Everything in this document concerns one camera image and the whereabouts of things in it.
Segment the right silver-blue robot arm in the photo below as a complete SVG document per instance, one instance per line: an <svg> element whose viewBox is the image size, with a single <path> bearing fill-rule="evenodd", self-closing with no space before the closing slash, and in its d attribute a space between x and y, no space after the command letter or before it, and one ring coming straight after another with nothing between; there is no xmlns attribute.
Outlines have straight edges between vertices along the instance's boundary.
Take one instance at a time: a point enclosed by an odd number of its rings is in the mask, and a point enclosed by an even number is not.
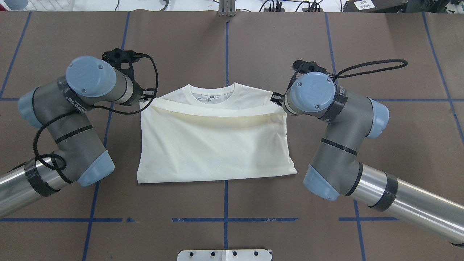
<svg viewBox="0 0 464 261"><path fill-rule="evenodd" d="M284 111L326 124L305 188L325 200L350 197L368 208L434 233L463 248L463 206L358 160L363 144L381 135L389 109L335 83L325 72L297 69L284 94Z"/></svg>

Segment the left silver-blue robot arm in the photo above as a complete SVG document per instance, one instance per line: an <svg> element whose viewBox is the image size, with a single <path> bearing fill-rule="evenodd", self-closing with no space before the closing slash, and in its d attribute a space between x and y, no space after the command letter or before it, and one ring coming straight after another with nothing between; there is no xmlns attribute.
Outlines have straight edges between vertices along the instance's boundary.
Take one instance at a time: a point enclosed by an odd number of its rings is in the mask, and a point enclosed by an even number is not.
<svg viewBox="0 0 464 261"><path fill-rule="evenodd" d="M102 58L80 56L63 76L37 87L18 100L18 111L37 128L34 157L1 176L1 217L78 182L89 186L111 174L115 165L86 113L104 109L99 102L131 106L152 103L158 88L143 89L134 79L133 64L151 56L114 49Z"/></svg>

